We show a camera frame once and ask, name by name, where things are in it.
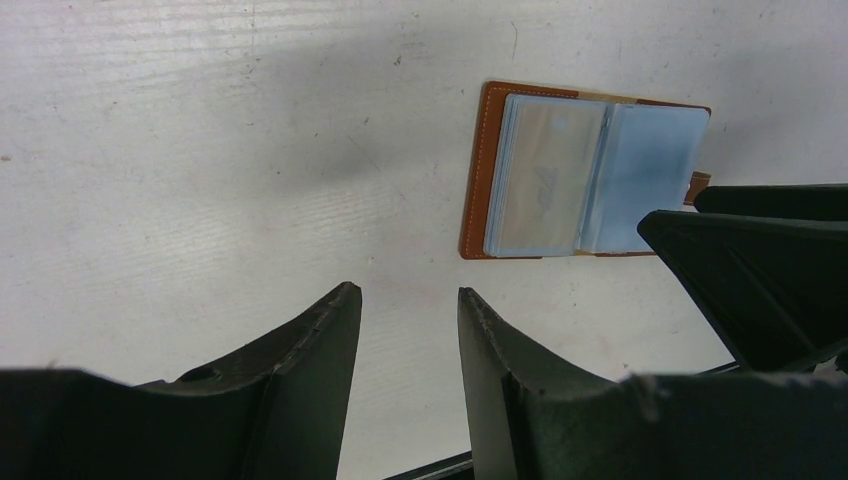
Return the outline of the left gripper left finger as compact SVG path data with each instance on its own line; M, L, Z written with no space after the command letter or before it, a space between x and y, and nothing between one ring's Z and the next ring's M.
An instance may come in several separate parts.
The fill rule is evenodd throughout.
M77 369L1 374L5 479L333 479L361 324L344 282L172 382Z

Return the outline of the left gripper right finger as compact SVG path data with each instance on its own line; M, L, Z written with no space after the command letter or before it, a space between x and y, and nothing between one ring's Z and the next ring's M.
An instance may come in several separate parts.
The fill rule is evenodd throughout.
M800 373L610 381L458 292L478 479L843 479L847 379Z

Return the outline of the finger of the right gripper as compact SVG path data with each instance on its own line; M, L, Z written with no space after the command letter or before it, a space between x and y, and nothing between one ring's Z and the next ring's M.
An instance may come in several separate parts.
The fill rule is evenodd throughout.
M846 351L846 222L655 211L637 231L740 369L804 371Z
M694 199L700 213L846 221L847 185L711 186Z

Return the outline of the brown leather card holder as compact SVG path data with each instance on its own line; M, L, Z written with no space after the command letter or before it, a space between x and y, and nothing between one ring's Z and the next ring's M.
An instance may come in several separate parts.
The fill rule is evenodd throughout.
M562 256L498 256L499 192L508 97L529 95L604 102L606 120L589 179L575 248ZM648 256L638 223L655 210L689 205L707 178L695 169L711 111L706 106L597 92L489 81L481 90L459 252L466 260L590 255Z

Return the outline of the beige signature card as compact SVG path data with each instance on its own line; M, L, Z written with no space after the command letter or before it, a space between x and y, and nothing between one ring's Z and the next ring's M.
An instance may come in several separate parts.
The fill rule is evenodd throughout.
M569 255L575 248L607 105L529 95L510 95L507 104L492 253Z

